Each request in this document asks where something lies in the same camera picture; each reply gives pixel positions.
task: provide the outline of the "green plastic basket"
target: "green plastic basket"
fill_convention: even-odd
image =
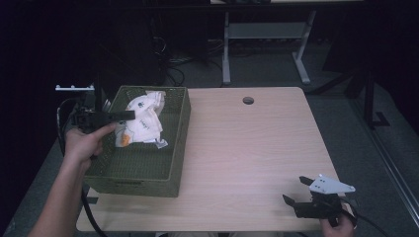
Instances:
[[[191,103],[186,88],[121,86],[110,112],[126,109],[145,91],[164,91],[165,105],[159,119],[161,138],[169,145],[158,149],[154,144],[132,143],[115,147],[115,135],[103,139],[103,153],[92,162],[85,176],[86,183],[104,194],[170,197],[179,195],[185,142],[188,133]]]

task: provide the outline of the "human arm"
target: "human arm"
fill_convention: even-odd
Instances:
[[[101,138],[115,129],[108,124],[90,134],[73,128],[66,134],[64,159],[42,213],[29,236],[73,236],[90,157],[102,152]]]
[[[354,237],[355,230],[351,220],[344,214],[339,216],[339,225],[332,227],[327,219],[320,219],[324,237]]]

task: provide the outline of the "floor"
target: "floor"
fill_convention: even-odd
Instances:
[[[231,57],[231,80],[228,87],[300,87],[308,92],[339,76],[339,73],[322,71],[329,44],[311,43],[303,62],[311,79],[310,85],[302,85],[291,52],[298,41],[260,42],[237,44],[237,53]],[[178,62],[187,55],[177,56]],[[188,88],[220,87],[222,78],[221,56],[215,53],[208,62],[191,61],[175,64],[170,69],[177,83],[182,81]],[[168,77],[166,86],[173,86]],[[389,236],[419,236],[419,228],[406,207],[391,172],[384,165],[383,156],[390,156],[412,194],[419,197],[419,137],[396,109],[388,93],[376,85],[375,111],[382,112],[390,126],[370,130],[362,120],[363,94],[355,100],[347,99],[343,92],[347,82],[321,94],[307,96],[332,162],[342,182],[356,187],[348,195],[359,214],[382,228]],[[377,140],[386,152],[377,149]],[[25,236],[42,210],[50,185],[60,165],[57,143],[51,149],[36,179],[22,201],[5,237]],[[304,233],[321,236],[319,232]],[[154,236],[155,233],[109,233],[109,236]],[[76,236],[97,236],[95,233],[77,231]],[[300,236],[286,233],[286,237]],[[367,221],[360,220],[357,237],[381,236]]]

